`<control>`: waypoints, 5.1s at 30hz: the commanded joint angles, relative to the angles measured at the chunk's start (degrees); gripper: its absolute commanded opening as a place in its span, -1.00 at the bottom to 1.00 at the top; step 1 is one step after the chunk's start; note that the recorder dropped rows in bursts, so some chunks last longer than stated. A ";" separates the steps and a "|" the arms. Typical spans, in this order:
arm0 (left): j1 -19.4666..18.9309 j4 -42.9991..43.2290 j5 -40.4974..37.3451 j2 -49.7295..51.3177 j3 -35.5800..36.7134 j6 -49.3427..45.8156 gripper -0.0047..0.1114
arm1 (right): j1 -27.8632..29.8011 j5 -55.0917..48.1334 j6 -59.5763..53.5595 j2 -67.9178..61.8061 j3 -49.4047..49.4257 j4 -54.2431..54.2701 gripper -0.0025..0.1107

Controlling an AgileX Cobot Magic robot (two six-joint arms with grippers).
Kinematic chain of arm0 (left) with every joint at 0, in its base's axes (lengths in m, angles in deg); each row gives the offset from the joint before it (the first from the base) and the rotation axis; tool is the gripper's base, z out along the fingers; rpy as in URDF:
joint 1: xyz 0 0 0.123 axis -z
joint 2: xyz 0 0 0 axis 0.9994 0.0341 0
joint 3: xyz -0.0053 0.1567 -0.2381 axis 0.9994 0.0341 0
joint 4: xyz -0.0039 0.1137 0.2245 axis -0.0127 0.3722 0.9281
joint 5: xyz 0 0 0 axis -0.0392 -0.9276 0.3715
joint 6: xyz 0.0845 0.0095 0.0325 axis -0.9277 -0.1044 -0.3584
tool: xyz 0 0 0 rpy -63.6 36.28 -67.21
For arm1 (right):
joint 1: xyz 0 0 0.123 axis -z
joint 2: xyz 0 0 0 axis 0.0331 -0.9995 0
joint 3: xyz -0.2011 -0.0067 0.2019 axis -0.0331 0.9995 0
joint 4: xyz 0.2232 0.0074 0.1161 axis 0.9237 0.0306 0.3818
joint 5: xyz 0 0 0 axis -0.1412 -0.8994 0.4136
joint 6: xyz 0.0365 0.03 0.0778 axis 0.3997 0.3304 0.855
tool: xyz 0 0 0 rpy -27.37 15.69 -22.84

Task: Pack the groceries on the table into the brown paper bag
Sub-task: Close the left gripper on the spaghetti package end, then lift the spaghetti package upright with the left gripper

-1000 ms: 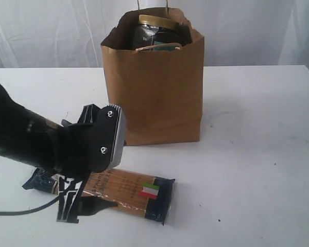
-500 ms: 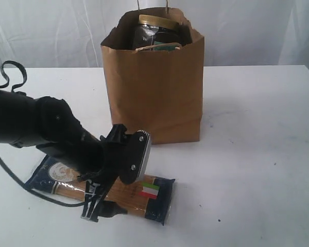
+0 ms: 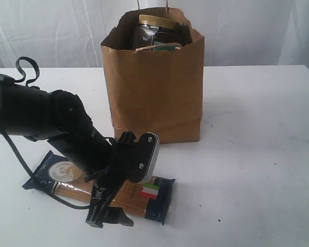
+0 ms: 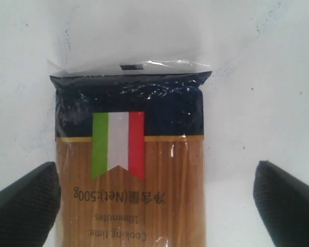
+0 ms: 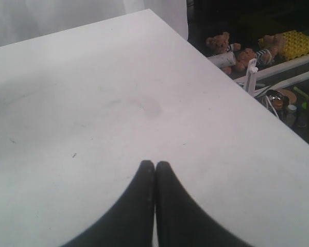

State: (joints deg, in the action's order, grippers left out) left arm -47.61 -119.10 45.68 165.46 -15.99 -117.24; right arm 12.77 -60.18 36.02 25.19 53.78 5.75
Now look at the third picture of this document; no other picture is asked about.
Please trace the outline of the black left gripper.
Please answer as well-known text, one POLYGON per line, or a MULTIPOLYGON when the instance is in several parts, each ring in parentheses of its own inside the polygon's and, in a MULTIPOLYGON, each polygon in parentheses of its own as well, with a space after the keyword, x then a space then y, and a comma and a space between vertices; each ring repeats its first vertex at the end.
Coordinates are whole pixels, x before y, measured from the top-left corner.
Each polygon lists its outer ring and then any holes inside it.
POLYGON ((129 163, 128 151, 136 136, 124 132, 117 141, 110 139, 112 156, 109 171, 93 181, 90 208, 86 222, 131 222, 121 207, 111 207, 114 197, 127 180, 126 167, 129 163))

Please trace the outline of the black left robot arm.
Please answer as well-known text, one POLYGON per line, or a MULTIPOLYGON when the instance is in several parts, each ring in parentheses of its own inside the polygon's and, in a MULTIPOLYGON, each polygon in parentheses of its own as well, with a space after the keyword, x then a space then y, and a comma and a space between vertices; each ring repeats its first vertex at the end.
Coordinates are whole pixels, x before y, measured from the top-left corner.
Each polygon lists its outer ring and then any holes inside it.
POLYGON ((13 135, 32 142, 46 140, 86 173, 94 182, 86 218, 89 225, 133 226, 122 208, 110 203, 128 178, 134 147, 102 136, 77 95, 63 90, 48 93, 0 74, 0 135, 22 165, 25 161, 11 140, 13 135))

